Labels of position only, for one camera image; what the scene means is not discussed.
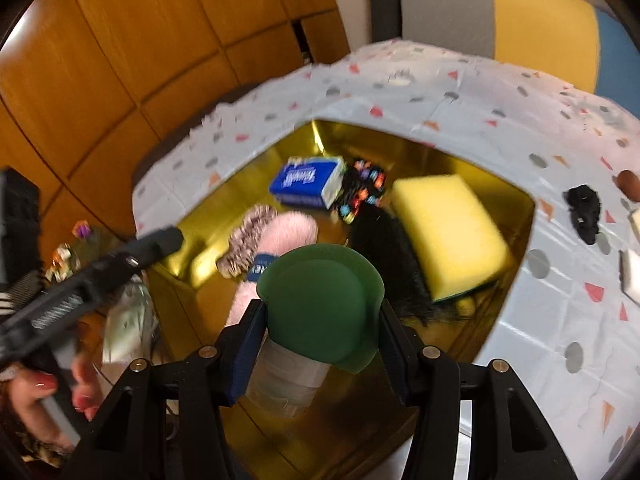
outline green object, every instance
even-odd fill
[[[297,354],[356,374],[378,351],[384,285],[350,248],[315,244],[284,254],[257,291],[268,306],[270,338]]]

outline gray cushion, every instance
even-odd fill
[[[493,58],[494,0],[401,0],[402,37]]]

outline yellow cushion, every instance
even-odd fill
[[[598,22],[584,0],[494,0],[495,59],[596,88]]]
[[[396,180],[392,203],[434,301],[482,285],[506,268],[507,244],[459,175]]]

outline terrazzo pattern tablecloth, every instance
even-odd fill
[[[620,290],[618,261],[640,244],[613,182],[639,169],[640,121],[545,73],[406,41],[369,45],[219,105],[139,182],[138,233],[178,223],[313,118],[434,146],[536,200],[525,261],[476,362],[507,359],[579,478],[599,479],[640,420],[640,307]],[[602,201],[593,246],[562,197],[580,184]]]

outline tissue packet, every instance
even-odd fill
[[[341,156],[292,157],[269,192],[283,204],[329,209],[340,193],[343,173]]]

